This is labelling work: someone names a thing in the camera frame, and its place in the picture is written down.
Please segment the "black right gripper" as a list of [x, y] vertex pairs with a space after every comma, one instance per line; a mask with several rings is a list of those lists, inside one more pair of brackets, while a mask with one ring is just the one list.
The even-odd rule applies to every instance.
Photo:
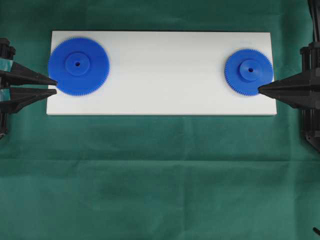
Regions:
[[300, 49], [302, 72], [262, 85], [258, 92], [294, 109], [320, 109], [320, 43]]

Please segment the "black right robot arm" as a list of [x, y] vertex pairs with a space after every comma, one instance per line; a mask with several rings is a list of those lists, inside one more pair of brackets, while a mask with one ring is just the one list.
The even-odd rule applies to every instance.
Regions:
[[320, 2], [309, 0], [313, 42], [300, 49], [302, 72], [262, 85], [258, 92], [302, 112], [302, 133], [320, 150]]

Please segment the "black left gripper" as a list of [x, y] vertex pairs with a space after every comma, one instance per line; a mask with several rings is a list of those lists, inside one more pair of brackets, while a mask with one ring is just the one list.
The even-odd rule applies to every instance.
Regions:
[[0, 38], [0, 136], [7, 132], [7, 114], [18, 113], [24, 107], [57, 93], [56, 89], [10, 87], [10, 85], [49, 85], [57, 81], [13, 62], [16, 49], [7, 38]]

